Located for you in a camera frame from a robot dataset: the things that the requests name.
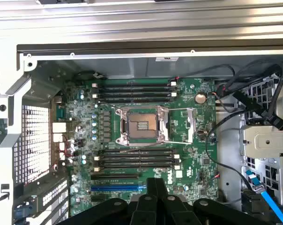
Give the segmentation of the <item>CPU socket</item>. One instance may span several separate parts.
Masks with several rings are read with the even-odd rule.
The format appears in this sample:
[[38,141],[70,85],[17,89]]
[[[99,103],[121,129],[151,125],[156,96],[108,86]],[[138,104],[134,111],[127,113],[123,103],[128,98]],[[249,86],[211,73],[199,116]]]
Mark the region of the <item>CPU socket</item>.
[[154,146],[169,141],[169,109],[160,105],[126,106],[115,111],[120,117],[120,137],[126,147]]

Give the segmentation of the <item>silver disk bay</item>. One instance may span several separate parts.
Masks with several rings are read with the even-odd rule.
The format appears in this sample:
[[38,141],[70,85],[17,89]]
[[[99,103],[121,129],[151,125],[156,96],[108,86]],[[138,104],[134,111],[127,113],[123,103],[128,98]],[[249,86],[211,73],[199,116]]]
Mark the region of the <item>silver disk bay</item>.
[[[283,119],[283,89],[275,113]],[[244,125],[240,130],[240,151],[267,191],[283,205],[283,130],[271,125]]]

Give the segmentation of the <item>open PC case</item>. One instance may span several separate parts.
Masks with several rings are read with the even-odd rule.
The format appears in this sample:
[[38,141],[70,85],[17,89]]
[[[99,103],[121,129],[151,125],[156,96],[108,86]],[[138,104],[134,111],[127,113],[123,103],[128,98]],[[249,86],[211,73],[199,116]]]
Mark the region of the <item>open PC case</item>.
[[[244,125],[283,130],[283,119],[275,113],[283,89],[283,50],[201,53],[153,48],[17,51],[17,80],[0,94],[0,225],[59,225],[73,216],[63,138],[68,128],[62,114],[66,84],[176,77],[214,82],[216,125],[208,137],[216,139],[217,156],[211,161],[217,172],[210,180],[217,184],[218,196],[201,198],[283,225],[283,205],[246,169],[240,151]],[[188,203],[182,194],[172,195]],[[14,219],[14,209],[22,204],[32,204],[35,213]]]

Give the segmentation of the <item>long black expansion slot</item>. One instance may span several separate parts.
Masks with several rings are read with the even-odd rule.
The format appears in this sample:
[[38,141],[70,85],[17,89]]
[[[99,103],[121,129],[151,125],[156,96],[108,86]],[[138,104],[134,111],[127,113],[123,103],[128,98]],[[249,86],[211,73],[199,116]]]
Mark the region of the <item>long black expansion slot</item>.
[[106,174],[106,173],[95,173],[91,174],[91,180],[137,180],[139,178],[138,173],[115,173],[115,174]]

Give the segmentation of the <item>round coin battery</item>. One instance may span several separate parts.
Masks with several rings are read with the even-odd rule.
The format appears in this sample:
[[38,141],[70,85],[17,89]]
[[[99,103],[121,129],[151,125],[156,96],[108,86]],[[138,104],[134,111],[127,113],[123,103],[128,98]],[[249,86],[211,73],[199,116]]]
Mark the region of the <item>round coin battery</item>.
[[207,95],[205,93],[197,93],[194,97],[197,104],[204,104],[207,101]]

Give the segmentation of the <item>green motherboard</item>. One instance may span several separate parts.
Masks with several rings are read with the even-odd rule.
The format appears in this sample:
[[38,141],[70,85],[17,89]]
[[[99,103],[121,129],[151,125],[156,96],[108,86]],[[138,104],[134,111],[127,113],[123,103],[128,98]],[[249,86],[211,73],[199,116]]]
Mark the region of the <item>green motherboard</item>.
[[[100,88],[92,88],[92,83],[98,84],[126,84],[126,83],[170,83],[176,82],[178,95],[173,102],[160,103],[126,103],[109,104],[93,98],[92,94],[102,93]],[[193,203],[201,197],[215,199],[218,196],[217,184],[210,178],[216,174],[216,164],[211,158],[217,156],[216,139],[208,137],[208,133],[216,125],[216,106],[212,96],[214,82],[205,79],[193,78],[156,78],[156,79],[98,79],[86,81],[74,81],[65,85],[63,92],[63,115],[68,121],[68,128],[64,134],[66,143],[67,168],[71,176],[70,186],[70,214],[76,215],[91,207],[94,207],[111,198],[120,198],[127,202],[141,191],[116,191],[102,192],[91,191],[94,185],[147,185],[148,178],[162,178],[170,194],[182,194],[188,203]],[[197,104],[194,97],[197,93],[205,93],[207,101]],[[120,117],[115,114],[117,109],[126,106],[160,105],[170,108],[193,108],[195,118],[194,143],[191,145],[163,143],[155,146],[126,147],[116,143],[120,137]],[[99,154],[101,150],[142,150],[142,149],[174,149],[173,153],[150,154]],[[179,163],[172,168],[145,168],[145,169],[118,169],[102,170],[94,172],[99,164],[94,156],[113,155],[171,155],[179,154]],[[95,173],[138,173],[137,180],[91,180],[91,174]]]

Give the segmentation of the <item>blue expansion slot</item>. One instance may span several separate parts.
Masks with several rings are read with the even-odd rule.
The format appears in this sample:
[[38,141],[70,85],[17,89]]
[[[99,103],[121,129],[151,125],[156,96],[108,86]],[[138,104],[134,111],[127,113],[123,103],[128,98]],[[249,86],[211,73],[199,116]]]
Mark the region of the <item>blue expansion slot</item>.
[[94,185],[91,186],[91,191],[102,191],[102,192],[116,192],[116,191],[141,191],[146,189],[145,185],[139,186],[137,184],[130,185]]

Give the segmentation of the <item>metal socket cover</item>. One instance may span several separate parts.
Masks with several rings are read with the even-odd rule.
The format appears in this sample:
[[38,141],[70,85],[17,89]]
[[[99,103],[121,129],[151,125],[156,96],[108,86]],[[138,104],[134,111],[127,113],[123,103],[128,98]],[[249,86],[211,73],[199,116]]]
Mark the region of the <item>metal socket cover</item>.
[[194,143],[195,118],[192,110],[169,111],[169,141]]

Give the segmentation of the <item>thin metal locking lever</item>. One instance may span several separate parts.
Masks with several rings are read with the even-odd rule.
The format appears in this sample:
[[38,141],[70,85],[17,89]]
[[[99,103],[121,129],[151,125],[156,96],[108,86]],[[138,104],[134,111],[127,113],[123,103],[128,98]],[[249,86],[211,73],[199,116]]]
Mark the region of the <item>thin metal locking lever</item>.
[[164,111],[182,111],[182,110],[192,110],[193,108],[192,107],[187,107],[187,108],[170,108],[170,109],[164,109]]
[[161,142],[153,142],[153,143],[127,143],[128,147],[143,147],[143,146],[155,146],[163,143],[171,143],[171,144],[183,144],[183,145],[191,145],[192,142],[175,142],[175,141],[161,141]]

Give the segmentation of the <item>blue card retention clip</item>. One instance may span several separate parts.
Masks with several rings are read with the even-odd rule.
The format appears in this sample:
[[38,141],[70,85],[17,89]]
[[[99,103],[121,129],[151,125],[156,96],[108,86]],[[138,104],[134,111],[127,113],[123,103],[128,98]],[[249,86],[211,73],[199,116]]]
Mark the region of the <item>blue card retention clip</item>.
[[35,208],[32,204],[22,204],[14,209],[14,219],[31,217],[34,213]]

